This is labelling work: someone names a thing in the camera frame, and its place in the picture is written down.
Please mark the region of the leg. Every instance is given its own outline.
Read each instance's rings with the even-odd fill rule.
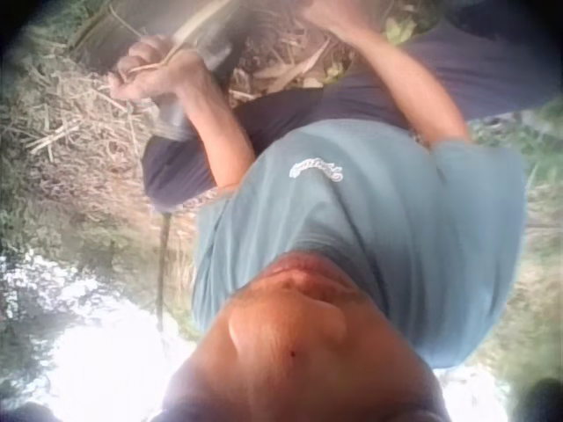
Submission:
[[[531,18],[502,0],[486,0],[449,18],[455,25],[442,22],[404,49],[433,70],[467,120],[541,106],[557,95],[560,48]],[[379,120],[408,128],[368,69],[328,87],[315,118]]]
[[[287,132],[311,123],[321,97],[322,90],[283,91],[241,105],[234,113],[259,155]],[[184,142],[153,136],[143,156],[143,182],[161,212],[214,187],[198,135],[193,133]]]

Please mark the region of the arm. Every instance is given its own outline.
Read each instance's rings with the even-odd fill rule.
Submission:
[[[445,88],[424,66],[371,30],[357,0],[312,0],[303,14],[358,50],[429,147],[446,138],[470,141],[464,118]]]
[[[160,69],[129,75],[131,69],[160,62],[171,46],[160,36],[134,44],[118,63],[119,75],[108,76],[112,96],[126,100],[177,96],[200,135],[217,186],[236,188],[254,162],[254,151],[203,60],[181,50]]]

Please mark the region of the man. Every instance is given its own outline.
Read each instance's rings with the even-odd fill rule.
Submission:
[[[176,95],[201,138],[204,153],[148,147],[152,199],[174,207],[212,186],[208,171],[222,191],[200,216],[205,335],[160,420],[448,420],[430,368],[463,361],[498,320],[525,219],[520,157],[474,144],[465,121],[539,106],[559,82],[548,40],[520,43],[535,29],[513,31],[505,6],[452,12],[398,49],[358,2],[311,0],[303,16],[370,71],[235,112],[187,51],[110,76],[116,98]],[[120,73],[168,48],[134,45]]]

